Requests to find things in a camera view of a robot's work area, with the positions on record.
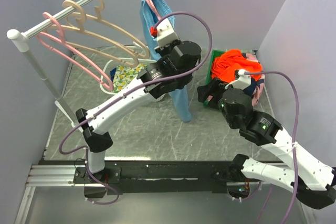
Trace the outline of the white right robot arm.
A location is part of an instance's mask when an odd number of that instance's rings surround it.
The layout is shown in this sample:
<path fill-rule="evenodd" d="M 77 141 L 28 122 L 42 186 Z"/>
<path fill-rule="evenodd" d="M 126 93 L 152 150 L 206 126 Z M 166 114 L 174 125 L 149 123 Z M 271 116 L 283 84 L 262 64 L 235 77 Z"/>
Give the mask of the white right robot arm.
<path fill-rule="evenodd" d="M 308 207 L 322 209 L 335 203 L 335 168 L 319 161 L 299 144 L 270 114 L 255 110 L 251 96 L 228 86 L 219 79 L 197 88 L 198 101 L 221 111 L 231 129 L 240 136 L 269 151 L 287 168 L 258 162 L 237 154 L 229 167 L 217 174 L 231 182 L 244 178 L 262 180 L 291 193 Z"/>

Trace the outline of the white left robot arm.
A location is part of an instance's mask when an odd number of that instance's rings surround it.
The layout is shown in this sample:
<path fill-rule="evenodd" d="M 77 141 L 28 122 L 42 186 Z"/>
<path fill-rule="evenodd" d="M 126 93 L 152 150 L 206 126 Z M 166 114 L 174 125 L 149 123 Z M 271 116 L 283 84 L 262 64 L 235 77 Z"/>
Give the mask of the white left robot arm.
<path fill-rule="evenodd" d="M 178 94 L 191 81 L 192 75 L 145 87 L 142 84 L 191 70 L 200 62 L 202 50 L 194 42 L 176 41 L 164 52 L 165 56 L 147 65 L 124 89 L 106 102 L 90 110 L 76 111 L 80 122 L 92 118 L 81 127 L 89 149 L 85 175 L 91 182 L 98 183 L 104 178 L 106 150 L 113 144 L 109 130 L 115 122 L 164 94 Z"/>

